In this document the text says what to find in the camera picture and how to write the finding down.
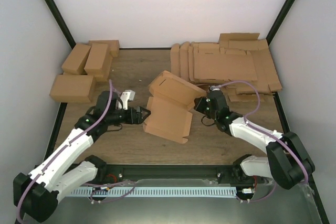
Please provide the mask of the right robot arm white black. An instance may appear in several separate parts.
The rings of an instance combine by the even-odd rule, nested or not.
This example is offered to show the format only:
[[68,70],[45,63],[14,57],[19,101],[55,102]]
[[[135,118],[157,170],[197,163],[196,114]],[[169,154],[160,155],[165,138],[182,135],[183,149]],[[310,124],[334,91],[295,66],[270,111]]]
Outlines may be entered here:
[[212,119],[221,132],[257,147],[266,157],[248,155],[233,170],[233,177],[244,184],[253,175],[273,179],[283,189],[305,183],[316,170],[301,139],[294,132],[281,133],[261,127],[230,110],[219,89],[194,100],[194,110]]

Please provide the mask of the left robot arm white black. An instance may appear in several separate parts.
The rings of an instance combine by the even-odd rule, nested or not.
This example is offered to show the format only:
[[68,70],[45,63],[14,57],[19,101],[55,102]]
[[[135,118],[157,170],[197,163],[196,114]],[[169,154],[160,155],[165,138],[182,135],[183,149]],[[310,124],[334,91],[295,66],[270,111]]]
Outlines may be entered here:
[[58,204],[72,190],[93,181],[102,184],[107,178],[106,163],[93,155],[70,169],[73,162],[110,126],[142,124],[151,114],[141,106],[130,107],[135,92],[121,94],[102,92],[96,105],[90,107],[71,130],[64,142],[29,174],[19,173],[13,180],[13,199],[17,212],[30,215],[36,221],[46,221]]

